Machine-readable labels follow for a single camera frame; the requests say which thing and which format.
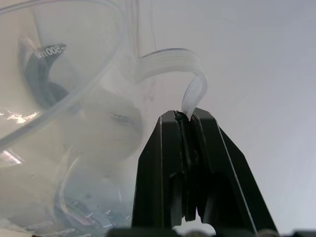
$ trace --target black plastic part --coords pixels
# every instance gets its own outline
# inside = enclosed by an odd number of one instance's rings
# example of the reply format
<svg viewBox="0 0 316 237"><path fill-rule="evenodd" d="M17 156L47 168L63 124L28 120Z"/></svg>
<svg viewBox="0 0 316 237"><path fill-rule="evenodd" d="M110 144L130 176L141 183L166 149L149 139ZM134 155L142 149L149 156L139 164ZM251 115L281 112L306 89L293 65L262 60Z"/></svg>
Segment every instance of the black plastic part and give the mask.
<svg viewBox="0 0 316 237"><path fill-rule="evenodd" d="M295 232L293 237L316 237L315 231L298 231Z"/></svg>
<svg viewBox="0 0 316 237"><path fill-rule="evenodd" d="M107 237L179 237L170 229L156 228L132 228L132 229L111 229Z"/></svg>
<svg viewBox="0 0 316 237"><path fill-rule="evenodd" d="M207 111L196 109L191 126L209 178L197 206L204 223L214 229L277 230L242 152Z"/></svg>
<svg viewBox="0 0 316 237"><path fill-rule="evenodd" d="M180 142L175 114L168 111L159 117L138 161L133 227L181 225L184 169Z"/></svg>
<svg viewBox="0 0 316 237"><path fill-rule="evenodd" d="M215 118L169 111L138 161L132 226L171 228L194 220L196 209L217 233L276 231L244 155Z"/></svg>

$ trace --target label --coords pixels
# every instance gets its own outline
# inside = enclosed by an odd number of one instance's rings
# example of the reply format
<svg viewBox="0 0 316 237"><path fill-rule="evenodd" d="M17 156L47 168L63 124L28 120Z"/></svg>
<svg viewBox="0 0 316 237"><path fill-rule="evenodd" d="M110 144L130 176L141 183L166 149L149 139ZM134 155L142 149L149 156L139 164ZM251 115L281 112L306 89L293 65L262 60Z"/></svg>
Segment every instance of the label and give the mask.
<svg viewBox="0 0 316 237"><path fill-rule="evenodd" d="M114 120L119 125L122 125L122 126L133 125L133 120L131 120L127 116L111 114L111 119Z"/></svg>
<svg viewBox="0 0 316 237"><path fill-rule="evenodd" d="M61 54L66 46L60 47L59 45L48 46L43 51L35 52L38 58L44 58L53 54Z"/></svg>

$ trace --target white wall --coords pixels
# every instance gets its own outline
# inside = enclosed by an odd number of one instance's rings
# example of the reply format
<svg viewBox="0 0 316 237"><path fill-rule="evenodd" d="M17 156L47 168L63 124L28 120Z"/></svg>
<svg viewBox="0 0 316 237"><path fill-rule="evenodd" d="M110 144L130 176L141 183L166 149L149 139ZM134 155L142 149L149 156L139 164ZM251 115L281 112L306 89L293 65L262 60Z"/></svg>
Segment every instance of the white wall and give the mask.
<svg viewBox="0 0 316 237"><path fill-rule="evenodd" d="M313 0L154 0L142 13L153 18L142 22L143 54L156 43L201 58L209 91L199 107L245 154L280 233L316 228L315 7ZM190 78L159 78L159 112L179 107Z"/></svg>

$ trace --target measurement label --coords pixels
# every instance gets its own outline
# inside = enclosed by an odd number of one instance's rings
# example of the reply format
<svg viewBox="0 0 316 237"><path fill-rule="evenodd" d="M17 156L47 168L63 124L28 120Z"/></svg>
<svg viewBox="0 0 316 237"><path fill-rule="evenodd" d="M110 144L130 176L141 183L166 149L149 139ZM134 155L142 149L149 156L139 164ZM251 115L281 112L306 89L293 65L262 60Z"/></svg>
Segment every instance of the measurement label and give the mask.
<svg viewBox="0 0 316 237"><path fill-rule="evenodd" d="M59 47L59 46L52 46L52 47L47 47L44 51L42 52L36 52L36 56L38 58L43 58L43 57L47 57L49 55L53 55L53 54L57 54L57 53L62 53L62 50L65 47Z"/></svg>

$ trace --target jug handle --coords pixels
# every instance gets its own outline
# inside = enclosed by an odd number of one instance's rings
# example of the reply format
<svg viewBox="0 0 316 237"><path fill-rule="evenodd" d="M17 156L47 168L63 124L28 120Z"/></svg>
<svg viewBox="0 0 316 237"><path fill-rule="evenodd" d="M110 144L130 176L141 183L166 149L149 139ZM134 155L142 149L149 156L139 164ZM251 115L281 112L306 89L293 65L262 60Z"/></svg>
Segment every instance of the jug handle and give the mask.
<svg viewBox="0 0 316 237"><path fill-rule="evenodd" d="M169 72L192 72L195 76L182 100L182 112L191 118L194 109L207 92L208 81L195 53L184 48L168 48L140 58L136 67L136 82Z"/></svg>

